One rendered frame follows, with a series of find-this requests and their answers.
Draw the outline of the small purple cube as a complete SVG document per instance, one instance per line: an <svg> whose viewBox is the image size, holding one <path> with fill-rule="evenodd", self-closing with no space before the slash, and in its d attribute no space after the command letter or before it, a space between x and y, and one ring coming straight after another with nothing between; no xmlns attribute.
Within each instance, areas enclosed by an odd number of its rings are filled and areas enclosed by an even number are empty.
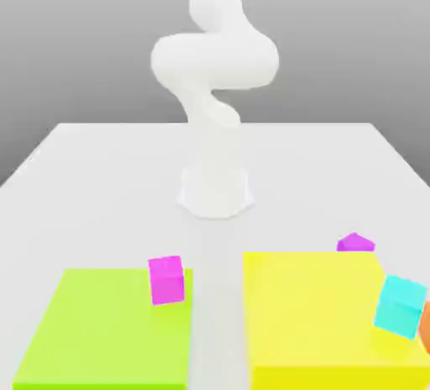
<svg viewBox="0 0 430 390"><path fill-rule="evenodd" d="M337 243L337 251L362 251L373 252L375 243L358 233L351 233Z"/></svg>

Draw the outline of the large lime green box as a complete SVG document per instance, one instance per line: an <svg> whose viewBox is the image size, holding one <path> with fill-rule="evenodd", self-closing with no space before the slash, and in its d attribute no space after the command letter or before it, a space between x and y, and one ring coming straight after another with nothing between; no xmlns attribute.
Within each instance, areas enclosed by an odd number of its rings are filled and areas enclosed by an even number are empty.
<svg viewBox="0 0 430 390"><path fill-rule="evenodd" d="M13 390L188 390L186 299L154 306L145 269L66 269Z"/></svg>

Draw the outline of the small magenta cube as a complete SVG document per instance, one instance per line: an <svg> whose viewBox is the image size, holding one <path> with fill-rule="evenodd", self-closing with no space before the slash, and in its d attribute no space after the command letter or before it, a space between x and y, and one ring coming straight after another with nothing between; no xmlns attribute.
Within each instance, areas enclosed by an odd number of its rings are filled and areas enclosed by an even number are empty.
<svg viewBox="0 0 430 390"><path fill-rule="evenodd" d="M185 300L184 270L180 256L148 260L152 304L179 303Z"/></svg>

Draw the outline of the small cyan cube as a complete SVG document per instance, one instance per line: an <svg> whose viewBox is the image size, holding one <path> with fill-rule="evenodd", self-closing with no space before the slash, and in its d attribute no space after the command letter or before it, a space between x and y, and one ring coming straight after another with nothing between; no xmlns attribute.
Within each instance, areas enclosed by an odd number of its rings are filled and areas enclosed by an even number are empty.
<svg viewBox="0 0 430 390"><path fill-rule="evenodd" d="M380 291L374 326L413 340L417 334L427 290L420 283L388 275Z"/></svg>

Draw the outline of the small orange cube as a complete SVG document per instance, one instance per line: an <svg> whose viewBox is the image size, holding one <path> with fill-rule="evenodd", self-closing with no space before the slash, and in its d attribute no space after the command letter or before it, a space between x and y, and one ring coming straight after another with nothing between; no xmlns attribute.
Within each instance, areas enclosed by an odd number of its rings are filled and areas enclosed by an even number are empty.
<svg viewBox="0 0 430 390"><path fill-rule="evenodd" d="M422 344L426 352L430 355L430 301L424 304L418 331Z"/></svg>

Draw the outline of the large yellow box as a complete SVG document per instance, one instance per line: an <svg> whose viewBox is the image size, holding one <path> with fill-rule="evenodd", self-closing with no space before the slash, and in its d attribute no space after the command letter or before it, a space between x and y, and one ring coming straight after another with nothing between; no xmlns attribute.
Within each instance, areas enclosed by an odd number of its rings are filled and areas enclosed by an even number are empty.
<svg viewBox="0 0 430 390"><path fill-rule="evenodd" d="M430 355L374 326L372 252L246 252L249 390L427 390Z"/></svg>

